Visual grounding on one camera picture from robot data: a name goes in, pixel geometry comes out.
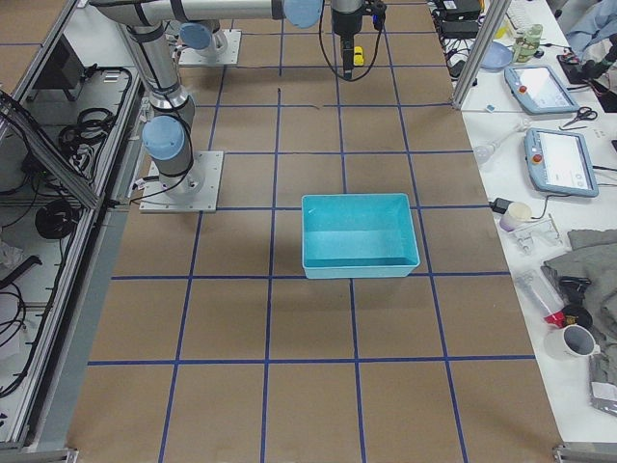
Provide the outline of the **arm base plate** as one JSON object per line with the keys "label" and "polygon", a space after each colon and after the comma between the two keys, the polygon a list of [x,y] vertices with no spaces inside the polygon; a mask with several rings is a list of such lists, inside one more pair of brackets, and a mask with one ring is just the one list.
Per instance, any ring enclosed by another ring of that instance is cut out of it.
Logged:
{"label": "arm base plate", "polygon": [[215,212],[223,163],[224,153],[220,150],[195,151],[193,167],[178,186],[166,191],[177,183],[177,179],[167,177],[146,184],[146,198],[140,200],[140,210],[144,213]]}
{"label": "arm base plate", "polygon": [[182,48],[178,58],[181,67],[221,67],[238,63],[242,32],[238,29],[184,29],[180,32]]}

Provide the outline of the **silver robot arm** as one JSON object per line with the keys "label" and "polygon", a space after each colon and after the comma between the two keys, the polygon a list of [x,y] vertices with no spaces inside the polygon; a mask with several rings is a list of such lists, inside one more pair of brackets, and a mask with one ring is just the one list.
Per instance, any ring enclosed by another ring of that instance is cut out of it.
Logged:
{"label": "silver robot arm", "polygon": [[158,172],[159,187],[145,194],[142,207],[151,212],[213,212],[216,209],[224,155],[195,150],[192,125],[195,101],[182,85],[165,34],[177,21],[184,45],[216,62],[235,50],[240,34],[222,29],[221,20],[288,19],[305,29],[323,14],[320,1],[95,1],[121,30],[128,52],[148,88],[153,117],[142,142]]}
{"label": "silver robot arm", "polygon": [[[335,75],[354,82],[355,36],[362,30],[365,17],[372,18],[374,29],[381,33],[386,22],[387,5],[382,1],[332,1],[332,30],[339,37],[341,71]],[[235,18],[286,19],[295,27],[307,29],[323,26],[323,1],[173,1],[174,18],[179,21],[183,44],[203,56],[217,56],[226,51],[227,37],[219,21]]]}

